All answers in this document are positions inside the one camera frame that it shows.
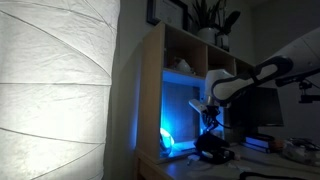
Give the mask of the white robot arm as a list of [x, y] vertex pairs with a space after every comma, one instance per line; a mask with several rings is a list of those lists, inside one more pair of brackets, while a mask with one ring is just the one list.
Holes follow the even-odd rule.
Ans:
[[246, 91], [271, 80], [277, 86], [284, 86], [319, 71], [320, 28], [316, 28], [240, 74], [232, 75], [223, 69], [209, 70], [204, 83], [204, 101], [192, 99], [189, 105], [200, 114], [207, 133], [220, 125], [219, 108], [229, 108]]

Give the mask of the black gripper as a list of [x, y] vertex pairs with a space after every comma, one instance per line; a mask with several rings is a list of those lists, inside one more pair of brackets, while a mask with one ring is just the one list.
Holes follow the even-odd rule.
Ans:
[[205, 132], [210, 132], [220, 125], [217, 116], [220, 114], [218, 106], [207, 106], [201, 113], [202, 122], [205, 126]]

